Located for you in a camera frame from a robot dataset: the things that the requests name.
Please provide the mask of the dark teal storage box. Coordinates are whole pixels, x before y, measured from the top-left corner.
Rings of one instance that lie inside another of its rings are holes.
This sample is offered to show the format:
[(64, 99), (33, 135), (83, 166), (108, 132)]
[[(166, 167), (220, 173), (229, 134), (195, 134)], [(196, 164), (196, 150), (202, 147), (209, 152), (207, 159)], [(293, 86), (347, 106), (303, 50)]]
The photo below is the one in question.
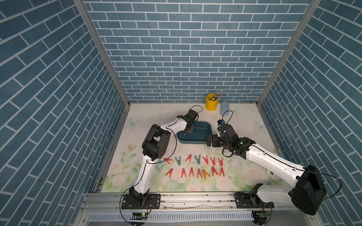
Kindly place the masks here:
[(210, 123), (205, 121), (196, 122), (193, 133), (178, 132), (176, 134), (178, 140), (182, 144), (206, 144), (206, 138), (212, 134), (212, 127)]

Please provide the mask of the dark teal clothespin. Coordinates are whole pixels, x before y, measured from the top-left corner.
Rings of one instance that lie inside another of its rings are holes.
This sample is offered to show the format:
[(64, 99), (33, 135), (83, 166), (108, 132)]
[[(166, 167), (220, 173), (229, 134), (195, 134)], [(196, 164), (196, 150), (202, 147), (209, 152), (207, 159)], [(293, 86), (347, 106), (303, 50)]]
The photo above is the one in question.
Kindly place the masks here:
[(200, 154), (195, 155), (195, 159), (196, 159), (197, 164), (200, 165), (201, 164), (201, 155)]

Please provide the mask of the red clothespin row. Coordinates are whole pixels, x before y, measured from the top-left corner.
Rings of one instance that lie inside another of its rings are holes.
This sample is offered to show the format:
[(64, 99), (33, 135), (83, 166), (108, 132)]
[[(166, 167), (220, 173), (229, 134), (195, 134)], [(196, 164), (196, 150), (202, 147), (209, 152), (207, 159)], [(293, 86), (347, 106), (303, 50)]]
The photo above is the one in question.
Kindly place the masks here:
[(213, 175), (213, 177), (214, 177), (215, 175), (218, 176), (218, 172), (217, 172), (217, 170), (215, 169), (215, 167), (212, 166), (211, 169), (212, 169), (212, 175)]
[(195, 177), (193, 167), (190, 168), (189, 177)]
[(224, 173), (223, 167), (221, 167), (219, 175), (225, 177), (225, 173)]
[(169, 178), (171, 178), (172, 173), (173, 173), (173, 168), (171, 168), (171, 169), (167, 172), (166, 176), (169, 176)]
[(187, 175), (186, 175), (186, 170), (184, 168), (182, 168), (182, 176), (181, 178), (186, 178)]
[(197, 170), (197, 178), (199, 179), (199, 178), (203, 178), (203, 174), (202, 174), (202, 172), (201, 172), (201, 169), (198, 169)]

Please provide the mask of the orange clothespin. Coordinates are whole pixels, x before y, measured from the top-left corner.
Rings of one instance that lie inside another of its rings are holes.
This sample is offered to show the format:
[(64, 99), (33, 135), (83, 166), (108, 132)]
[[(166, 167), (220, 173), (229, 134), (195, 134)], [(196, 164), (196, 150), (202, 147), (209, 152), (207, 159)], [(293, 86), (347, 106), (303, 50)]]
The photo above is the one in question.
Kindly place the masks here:
[(205, 169), (202, 169), (202, 174), (204, 179), (210, 178), (210, 174)]

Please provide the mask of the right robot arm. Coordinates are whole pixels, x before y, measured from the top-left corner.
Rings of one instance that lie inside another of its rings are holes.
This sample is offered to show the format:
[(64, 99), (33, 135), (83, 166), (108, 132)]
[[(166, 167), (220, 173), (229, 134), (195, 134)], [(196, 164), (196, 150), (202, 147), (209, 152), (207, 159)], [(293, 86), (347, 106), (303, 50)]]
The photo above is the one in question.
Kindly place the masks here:
[(217, 131), (217, 134), (209, 134), (206, 137), (207, 146), (222, 147), (232, 155), (261, 165), (287, 182), (286, 186), (256, 184), (248, 193), (249, 204), (252, 207), (276, 202), (293, 204), (308, 215), (317, 213), (327, 191), (321, 173), (316, 167), (292, 163), (267, 151), (247, 137), (240, 138), (229, 124), (221, 124)]

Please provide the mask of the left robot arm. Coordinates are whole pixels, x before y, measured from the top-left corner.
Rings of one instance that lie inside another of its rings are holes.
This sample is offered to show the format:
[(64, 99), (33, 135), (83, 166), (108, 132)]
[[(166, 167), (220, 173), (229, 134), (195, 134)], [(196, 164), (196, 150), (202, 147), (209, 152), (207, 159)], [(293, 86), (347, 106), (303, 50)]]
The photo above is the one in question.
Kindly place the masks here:
[(193, 133), (194, 124), (199, 114), (190, 109), (186, 115), (179, 115), (170, 123), (164, 125), (154, 124), (142, 143), (142, 165), (136, 182), (129, 189), (129, 195), (135, 200), (147, 198), (150, 190), (152, 171), (156, 164), (161, 163), (165, 155), (169, 140), (178, 132)]

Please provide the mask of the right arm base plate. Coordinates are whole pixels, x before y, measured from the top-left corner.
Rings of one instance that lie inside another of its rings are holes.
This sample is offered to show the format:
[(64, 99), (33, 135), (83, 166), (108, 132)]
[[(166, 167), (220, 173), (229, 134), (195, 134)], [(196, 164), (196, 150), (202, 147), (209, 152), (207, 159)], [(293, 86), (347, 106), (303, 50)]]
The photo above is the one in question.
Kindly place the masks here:
[(273, 202), (263, 202), (257, 195), (249, 193), (236, 192), (234, 194), (236, 206), (238, 209), (273, 209)]

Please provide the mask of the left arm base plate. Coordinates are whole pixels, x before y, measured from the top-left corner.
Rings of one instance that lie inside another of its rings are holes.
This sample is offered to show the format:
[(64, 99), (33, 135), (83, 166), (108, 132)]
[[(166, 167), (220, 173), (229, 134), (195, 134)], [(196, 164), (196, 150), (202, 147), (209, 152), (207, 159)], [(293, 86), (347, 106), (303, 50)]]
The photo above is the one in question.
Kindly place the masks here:
[(135, 198), (131, 195), (124, 195), (121, 202), (122, 210), (159, 209), (161, 194), (148, 194), (145, 197)]

